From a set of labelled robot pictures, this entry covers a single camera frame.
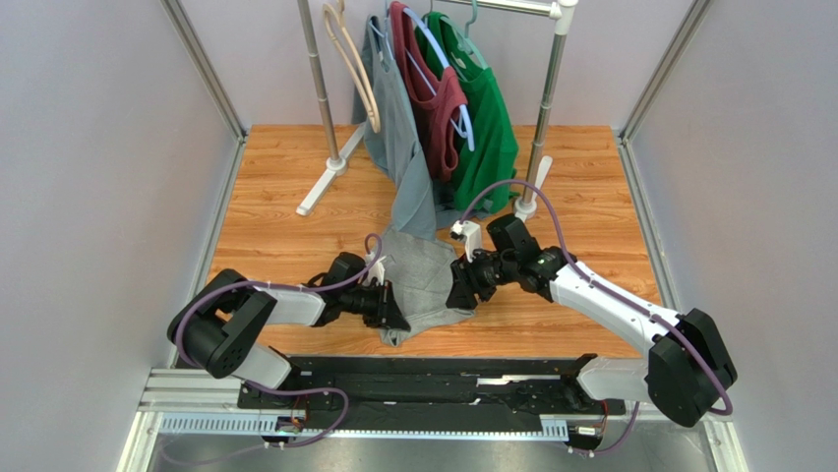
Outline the light grey cloth napkin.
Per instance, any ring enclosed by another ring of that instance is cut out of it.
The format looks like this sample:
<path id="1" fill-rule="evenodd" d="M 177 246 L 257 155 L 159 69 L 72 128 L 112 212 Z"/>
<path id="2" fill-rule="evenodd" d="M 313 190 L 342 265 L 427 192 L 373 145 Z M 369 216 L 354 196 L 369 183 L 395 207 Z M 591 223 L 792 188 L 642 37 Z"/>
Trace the light grey cloth napkin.
<path id="1" fill-rule="evenodd" d="M 455 261 L 453 246 L 439 240 L 426 240 L 388 226 L 382 236 L 386 257 L 385 279 L 390 282 L 408 330 L 382 328 L 383 344 L 397 347 L 428 329 L 455 325 L 475 316 L 473 310 L 449 308 L 446 301 L 453 286 L 450 264 Z"/>

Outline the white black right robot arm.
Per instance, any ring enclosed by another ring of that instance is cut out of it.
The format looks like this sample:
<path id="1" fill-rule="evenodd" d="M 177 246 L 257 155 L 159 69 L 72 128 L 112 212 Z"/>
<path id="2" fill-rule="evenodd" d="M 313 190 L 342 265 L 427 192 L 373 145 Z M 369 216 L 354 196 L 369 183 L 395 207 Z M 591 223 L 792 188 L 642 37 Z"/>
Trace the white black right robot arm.
<path id="1" fill-rule="evenodd" d="M 584 354 L 561 374 L 576 404 L 627 400 L 653 404 L 674 423 L 694 426 L 705 414 L 732 412 L 729 388 L 738 372 L 717 324 L 699 309 L 682 314 L 631 294 L 597 274 L 563 247 L 541 247 L 513 214 L 488 228 L 457 221 L 451 237 L 464 247 L 450 265 L 450 308 L 472 310 L 498 287 L 516 284 L 527 293 L 588 317 L 629 344 L 637 359 Z"/>

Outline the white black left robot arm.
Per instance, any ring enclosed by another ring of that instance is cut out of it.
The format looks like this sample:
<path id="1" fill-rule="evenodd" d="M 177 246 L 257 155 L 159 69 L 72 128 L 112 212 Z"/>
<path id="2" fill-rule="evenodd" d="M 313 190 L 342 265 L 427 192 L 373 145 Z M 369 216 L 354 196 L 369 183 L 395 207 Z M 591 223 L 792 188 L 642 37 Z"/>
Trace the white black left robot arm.
<path id="1" fill-rule="evenodd" d="M 359 316 L 370 328 L 411 330 L 383 265 L 372 254 L 343 252 L 326 272 L 301 286 L 273 285 L 225 269 L 174 317 L 167 337 L 183 361 L 215 379 L 235 377 L 277 389 L 294 366 L 259 344 L 264 327 L 322 327 L 344 313 Z"/>

